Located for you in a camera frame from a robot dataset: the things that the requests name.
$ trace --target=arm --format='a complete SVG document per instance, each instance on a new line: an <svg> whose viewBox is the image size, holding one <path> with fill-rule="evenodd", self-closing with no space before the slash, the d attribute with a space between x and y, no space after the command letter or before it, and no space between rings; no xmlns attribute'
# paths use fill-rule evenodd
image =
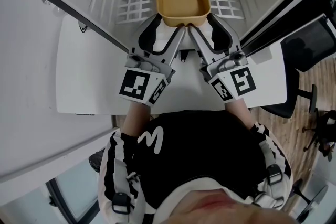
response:
<svg viewBox="0 0 336 224"><path fill-rule="evenodd" d="M239 99L225 104L225 110L238 117L249 130L255 124L255 119L248 110L244 99Z"/></svg>
<svg viewBox="0 0 336 224"><path fill-rule="evenodd" d="M144 104L131 102L121 132L129 136L139 137L151 117L151 108Z"/></svg>
<svg viewBox="0 0 336 224"><path fill-rule="evenodd" d="M131 102L121 130L113 132L101 161L98 202L100 211L107 223L128 222L128 215L118 214L112 210L112 200L116 193L124 193L131 198L137 191L129 184L126 177L133 170L132 157L137 139L150 120L149 106Z"/></svg>

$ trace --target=person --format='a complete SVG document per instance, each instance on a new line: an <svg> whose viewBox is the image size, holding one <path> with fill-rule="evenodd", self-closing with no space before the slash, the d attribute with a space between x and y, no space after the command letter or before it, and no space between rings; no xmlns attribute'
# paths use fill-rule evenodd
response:
<svg viewBox="0 0 336 224"><path fill-rule="evenodd" d="M282 147L243 99L151 121L150 107L131 103L104 151L98 201L107 223L290 224L280 209L292 183Z"/></svg>

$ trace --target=white logo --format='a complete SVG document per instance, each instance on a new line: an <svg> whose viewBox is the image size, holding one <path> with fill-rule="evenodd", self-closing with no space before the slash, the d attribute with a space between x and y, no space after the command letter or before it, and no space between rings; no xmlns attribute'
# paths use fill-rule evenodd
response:
<svg viewBox="0 0 336 224"><path fill-rule="evenodd" d="M227 97L227 91L226 91L226 89L223 89L222 88L222 84L219 82L219 83L217 83L215 86L215 89L217 90L217 92L220 94L220 96L222 97L222 98L225 98L225 97Z"/></svg>
<svg viewBox="0 0 336 224"><path fill-rule="evenodd" d="M145 82L145 78L144 77L141 77L141 76L137 76L137 78L135 79L135 83L134 83L134 86L133 88L131 87L125 87L124 91L125 92L133 92L134 89L136 89L136 94L140 94L141 93L141 90L138 90L138 88L140 86L143 86Z"/></svg>
<svg viewBox="0 0 336 224"><path fill-rule="evenodd" d="M247 81L247 78L246 78L247 76L248 76L247 71L244 71L244 76L243 77L239 77L238 74L235 74L235 79L236 79L237 83L242 82L244 84L244 85L239 86L240 91L244 91L244 90L250 88L250 84L248 84L248 81Z"/></svg>
<svg viewBox="0 0 336 224"><path fill-rule="evenodd" d="M151 135L149 132L144 132L138 138L138 143L140 143L145 137L146 137L147 146L151 146L155 138L157 137L155 147L154 147L154 153L155 154L160 153L162 141L163 141L163 128L161 126L156 127L153 132L153 135Z"/></svg>

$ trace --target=wooden floor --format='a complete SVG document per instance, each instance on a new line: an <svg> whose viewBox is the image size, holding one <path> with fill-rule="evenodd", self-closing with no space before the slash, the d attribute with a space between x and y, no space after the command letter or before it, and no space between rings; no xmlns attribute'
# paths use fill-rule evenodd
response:
<svg viewBox="0 0 336 224"><path fill-rule="evenodd" d="M317 108L329 111L336 108L336 60L334 58L321 61L305 73L300 73L300 89L311 91L312 84L318 88ZM315 115L308 113L309 100L298 97L296 108L290 119L277 117L261 108L253 108L252 114L258 122L267 126L277 137L284 148L292 171L294 181L302 178L307 182L317 149L311 147L307 152L303 148L309 144L312 132L302 133L302 127L314 127ZM122 126L124 116L117 116L118 126ZM296 197L288 200L284 211L290 211Z"/></svg>

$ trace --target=backpack strap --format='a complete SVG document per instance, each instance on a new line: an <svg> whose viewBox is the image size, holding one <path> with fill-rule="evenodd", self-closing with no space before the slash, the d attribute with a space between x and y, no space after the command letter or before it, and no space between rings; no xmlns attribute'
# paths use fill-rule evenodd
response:
<svg viewBox="0 0 336 224"><path fill-rule="evenodd" d="M126 193L116 193L113 197L112 201L112 209L117 214L127 214L129 215L129 222L131 224L151 224L153 222L154 214L146 214L146 200L143 194L141 183L140 183L140 176L136 172L132 172L130 175L123 178L126 180L128 184L132 185L132 187L138 192L138 197L134 201L135 206L131 204L130 194L127 195Z"/></svg>
<svg viewBox="0 0 336 224"><path fill-rule="evenodd" d="M284 174L286 159L280 154L279 148L269 137L269 131L258 123L255 124L259 135L259 146L265 157L266 178L258 185L260 193L255 197L254 204L265 208L280 208L287 199L289 177Z"/></svg>

